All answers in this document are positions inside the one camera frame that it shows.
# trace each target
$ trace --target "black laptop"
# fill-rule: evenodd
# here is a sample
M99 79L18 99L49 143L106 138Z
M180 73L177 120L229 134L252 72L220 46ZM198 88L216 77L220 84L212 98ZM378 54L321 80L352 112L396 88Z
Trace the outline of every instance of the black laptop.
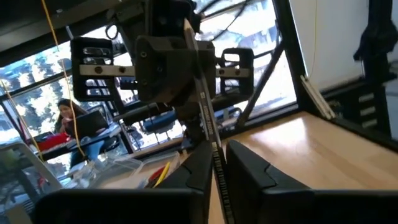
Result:
M75 127L74 122L68 122L67 133L75 138ZM106 122L104 116L101 112L96 110L76 118L77 135L79 139L83 137L93 137L96 136L98 130L102 128L107 128L109 125Z

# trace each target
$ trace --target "woman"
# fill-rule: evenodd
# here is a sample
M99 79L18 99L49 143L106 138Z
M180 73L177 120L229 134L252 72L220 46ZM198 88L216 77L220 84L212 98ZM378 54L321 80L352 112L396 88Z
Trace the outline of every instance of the woman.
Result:
M87 114L87 111L85 111L83 108L79 107L75 102L72 102L72 106L73 106L73 110L75 112L76 117ZM68 100L68 99L60 100L58 102L58 109L60 110L60 115L58 117L57 122L55 123L55 130L58 133L67 133L71 136L74 136L74 133L73 133L74 131L72 131L73 127L68 127L68 122L73 120L73 113L72 113L72 109L70 108L70 100ZM85 152L88 159L93 161L98 158L98 155L100 154L100 149L103 144L104 144L104 141L99 141L99 142L84 146L84 147L82 147L82 149ZM74 151L71 154L70 167L72 168L73 166L75 166L83 161L84 161L84 158L83 158L82 154L80 153L80 151Z

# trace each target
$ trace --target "wooden desk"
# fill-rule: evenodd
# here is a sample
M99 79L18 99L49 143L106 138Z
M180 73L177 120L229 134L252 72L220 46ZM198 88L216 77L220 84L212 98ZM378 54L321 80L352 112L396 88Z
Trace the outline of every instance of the wooden desk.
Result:
M398 155L308 113L231 137L313 189L398 189ZM209 223L224 223L213 178Z

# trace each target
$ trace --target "black chair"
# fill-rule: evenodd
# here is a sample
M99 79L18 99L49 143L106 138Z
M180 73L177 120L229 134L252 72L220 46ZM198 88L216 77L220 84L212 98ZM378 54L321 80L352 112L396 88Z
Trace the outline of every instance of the black chair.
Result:
M87 112L93 112L98 110L99 112L101 112L101 114L104 116L105 120L109 123L112 122L112 119L108 113L108 111L106 110L105 106L103 104L97 105L97 106L93 106L91 108L89 108L87 110ZM119 147L121 142L120 136L113 136L107 140L105 140L103 146L100 149L99 153L104 153L104 152L109 152L112 151L113 149L116 149L117 147Z

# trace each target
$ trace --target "pencil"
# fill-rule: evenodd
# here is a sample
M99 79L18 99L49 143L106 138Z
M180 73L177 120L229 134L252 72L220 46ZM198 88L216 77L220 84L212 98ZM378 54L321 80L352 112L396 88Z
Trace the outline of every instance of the pencil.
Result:
M166 177L167 172L169 171L170 168L170 162L167 162L166 166L163 169L162 174L160 175L159 179L157 180L156 184L154 187L158 186Z

